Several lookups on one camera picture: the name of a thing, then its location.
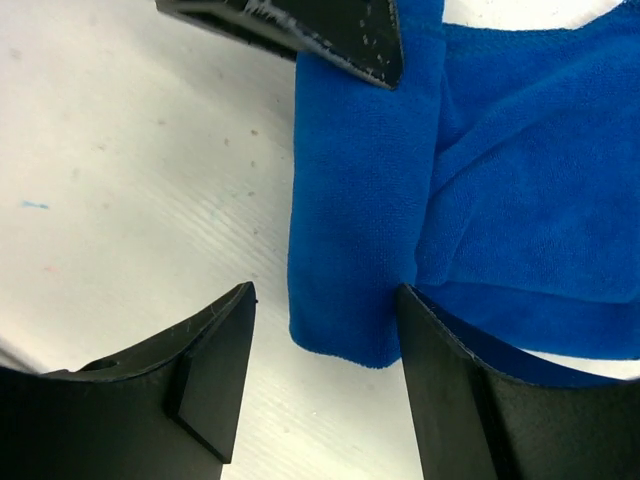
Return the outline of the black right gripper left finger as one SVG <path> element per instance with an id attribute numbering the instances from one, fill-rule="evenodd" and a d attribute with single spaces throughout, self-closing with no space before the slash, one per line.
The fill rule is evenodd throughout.
<path id="1" fill-rule="evenodd" d="M 1 371 L 5 479 L 217 479 L 231 461 L 256 292 L 71 372 Z"/>

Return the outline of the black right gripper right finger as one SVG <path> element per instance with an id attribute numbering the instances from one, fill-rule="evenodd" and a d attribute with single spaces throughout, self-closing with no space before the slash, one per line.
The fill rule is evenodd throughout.
<path id="1" fill-rule="evenodd" d="M 396 294 L 423 476 L 440 480 L 635 479 L 639 383 L 568 368 Z"/>

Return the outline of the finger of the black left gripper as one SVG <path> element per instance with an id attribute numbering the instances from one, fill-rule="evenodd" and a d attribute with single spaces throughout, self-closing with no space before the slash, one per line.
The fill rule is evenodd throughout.
<path id="1" fill-rule="evenodd" d="M 265 14 L 246 13 L 246 1 L 156 1 L 159 12 L 182 22 L 295 61 L 300 43 Z"/>
<path id="2" fill-rule="evenodd" d="M 273 28 L 295 53 L 314 54 L 388 90 L 400 82 L 404 57 L 394 1 L 249 1 L 247 15 Z"/>

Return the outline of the blue towel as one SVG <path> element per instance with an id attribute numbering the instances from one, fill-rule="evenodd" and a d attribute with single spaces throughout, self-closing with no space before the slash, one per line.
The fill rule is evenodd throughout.
<path id="1" fill-rule="evenodd" d="M 393 364 L 406 283 L 518 348 L 637 359 L 638 3 L 532 31 L 399 10 L 393 91 L 297 58 L 293 341 Z"/>

